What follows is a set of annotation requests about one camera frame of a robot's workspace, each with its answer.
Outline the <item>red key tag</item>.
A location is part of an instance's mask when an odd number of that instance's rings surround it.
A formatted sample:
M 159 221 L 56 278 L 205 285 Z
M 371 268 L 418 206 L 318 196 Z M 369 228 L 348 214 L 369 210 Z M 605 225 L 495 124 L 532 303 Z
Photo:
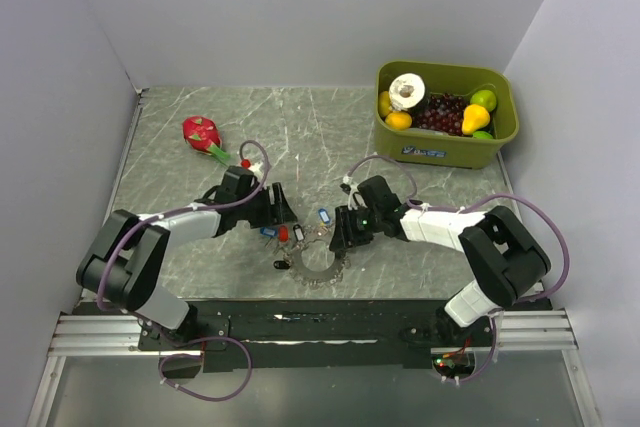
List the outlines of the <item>red key tag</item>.
M 280 242 L 287 242 L 289 240 L 289 230 L 285 225 L 281 225 L 278 230 L 278 239 Z

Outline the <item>black key fob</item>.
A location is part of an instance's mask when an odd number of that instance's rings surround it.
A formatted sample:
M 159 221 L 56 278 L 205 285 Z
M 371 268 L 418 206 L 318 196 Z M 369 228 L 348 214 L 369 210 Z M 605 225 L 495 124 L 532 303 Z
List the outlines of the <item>black key fob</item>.
M 273 267 L 277 270 L 289 270 L 291 268 L 291 264 L 286 260 L 276 260 L 273 262 Z

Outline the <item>red dragon fruit toy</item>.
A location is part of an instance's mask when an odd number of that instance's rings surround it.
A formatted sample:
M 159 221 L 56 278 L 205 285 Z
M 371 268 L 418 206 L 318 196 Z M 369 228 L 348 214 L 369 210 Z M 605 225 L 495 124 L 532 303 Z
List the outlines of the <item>red dragon fruit toy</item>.
M 230 154 L 223 149 L 222 138 L 216 124 L 209 118 L 191 116 L 182 122 L 185 142 L 195 151 L 227 164 Z

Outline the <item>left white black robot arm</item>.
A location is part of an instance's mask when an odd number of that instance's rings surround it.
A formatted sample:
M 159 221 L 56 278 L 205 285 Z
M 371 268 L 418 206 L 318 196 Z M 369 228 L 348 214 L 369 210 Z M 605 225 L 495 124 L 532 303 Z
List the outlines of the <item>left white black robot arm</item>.
M 197 308 L 160 284 L 167 252 L 220 237 L 239 222 L 262 229 L 296 220 L 280 183 L 266 186 L 251 170 L 231 166 L 220 184 L 184 207 L 140 215 L 113 211 L 77 268 L 76 283 L 93 292 L 102 309 L 126 311 L 174 348 L 185 349 L 201 327 Z

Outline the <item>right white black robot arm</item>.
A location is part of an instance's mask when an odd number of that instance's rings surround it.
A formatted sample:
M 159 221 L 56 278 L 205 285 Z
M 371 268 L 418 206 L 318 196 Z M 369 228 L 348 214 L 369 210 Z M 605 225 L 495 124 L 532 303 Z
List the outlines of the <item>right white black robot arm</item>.
M 435 314 L 441 341 L 459 345 L 478 321 L 521 300 L 551 269 L 539 243 L 514 212 L 498 205 L 484 212 L 445 212 L 408 205 L 386 179 L 371 177 L 349 189 L 361 197 L 354 207 L 335 210 L 329 250 L 335 255 L 371 243 L 377 233 L 404 242 L 426 242 L 462 252 L 473 280 Z

